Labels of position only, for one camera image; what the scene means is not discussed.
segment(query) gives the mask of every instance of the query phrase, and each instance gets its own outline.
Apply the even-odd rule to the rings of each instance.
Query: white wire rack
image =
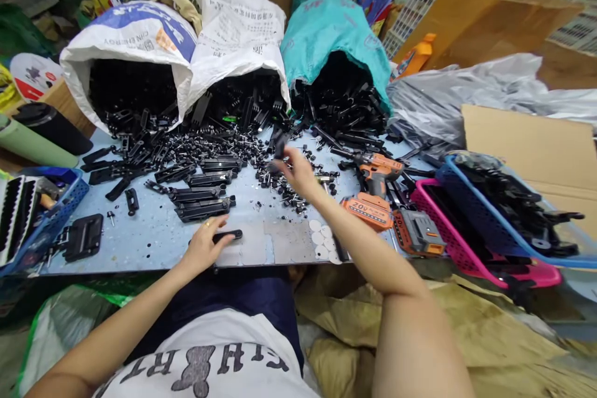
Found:
[[[597,55],[597,0],[580,1],[586,4],[585,10],[555,31],[549,40]]]
[[[383,45],[387,57],[392,59],[404,45],[412,31],[417,27],[423,16],[429,11],[435,0],[408,0],[404,5],[396,23],[387,31]]]

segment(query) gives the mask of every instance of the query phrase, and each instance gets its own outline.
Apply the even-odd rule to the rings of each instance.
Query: blue plastic crate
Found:
[[[66,183],[68,189],[56,205],[42,215],[34,232],[17,252],[14,261],[0,267],[0,277],[35,266],[89,191],[89,185],[83,180],[83,172],[78,169],[36,167],[26,168],[21,174],[51,177]]]
[[[556,227],[556,231],[563,240],[578,245],[579,255],[567,258],[554,258],[546,257],[537,252],[468,180],[468,177],[454,163],[454,157],[454,155],[446,157],[446,163],[437,170],[435,177],[460,207],[475,229],[483,236],[487,248],[491,252],[506,256],[536,258],[558,267],[597,269],[597,244],[573,223],[560,224]],[[509,175],[515,176],[529,190],[534,191],[507,167],[503,167],[503,169]],[[539,205],[543,206],[546,210],[555,210],[545,200],[540,202]]]

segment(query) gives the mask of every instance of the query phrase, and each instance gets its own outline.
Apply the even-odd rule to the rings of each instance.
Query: green plastic bag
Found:
[[[12,4],[0,4],[0,62],[9,66],[19,53],[54,56],[56,48],[23,11]]]
[[[152,273],[92,280],[48,298],[31,324],[15,396],[24,397],[62,356],[159,276]]]

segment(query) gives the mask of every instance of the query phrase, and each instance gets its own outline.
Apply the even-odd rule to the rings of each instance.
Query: blue table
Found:
[[[271,130],[266,130],[261,139],[269,140]],[[102,147],[117,145],[118,142],[96,130],[91,140],[93,151]],[[302,147],[307,144],[316,155],[316,164],[323,164],[326,171],[337,171],[340,156],[323,151],[315,151],[315,141],[308,132],[290,145]],[[386,147],[396,157],[406,154],[411,147],[406,143],[387,142]],[[104,160],[119,158],[110,154]],[[431,167],[419,160],[411,159],[412,166],[428,170]],[[140,177],[132,181],[131,187],[137,191],[140,210],[135,216],[128,216],[126,197],[122,194],[115,202],[104,196],[116,185],[119,179],[95,185],[90,188],[79,207],[75,210],[71,221],[84,216],[101,213],[104,216],[103,235],[99,253],[87,259],[65,263],[61,254],[53,257],[49,269],[44,266],[41,275],[95,274],[107,272],[137,272],[156,269],[170,269],[185,252],[188,242],[200,223],[183,224],[174,211],[174,204],[167,196],[149,190],[143,183],[147,178],[154,180],[154,174]],[[341,172],[336,181],[340,200],[344,196],[358,193],[359,186],[354,171]],[[170,183],[169,187],[187,188],[184,182]],[[226,229],[241,229],[243,238],[232,242],[218,258],[216,265],[232,266],[267,266],[274,264],[306,264],[329,262],[326,254],[318,255],[315,248],[317,240],[313,236],[324,224],[320,214],[313,206],[307,207],[306,215],[297,215],[294,209],[285,208],[280,196],[268,188],[261,188],[255,179],[255,170],[249,166],[240,171],[238,178],[228,185],[226,195],[236,196],[236,207],[231,209]],[[106,217],[113,211],[114,227]],[[399,250],[393,231],[382,235],[389,244]]]

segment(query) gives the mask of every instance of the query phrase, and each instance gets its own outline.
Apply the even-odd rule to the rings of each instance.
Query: orange power drill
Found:
[[[354,160],[367,185],[367,193],[345,197],[340,204],[378,233],[391,229],[394,218],[386,201],[386,182],[398,179],[404,165],[375,152],[353,154],[337,148],[332,148],[331,152]]]

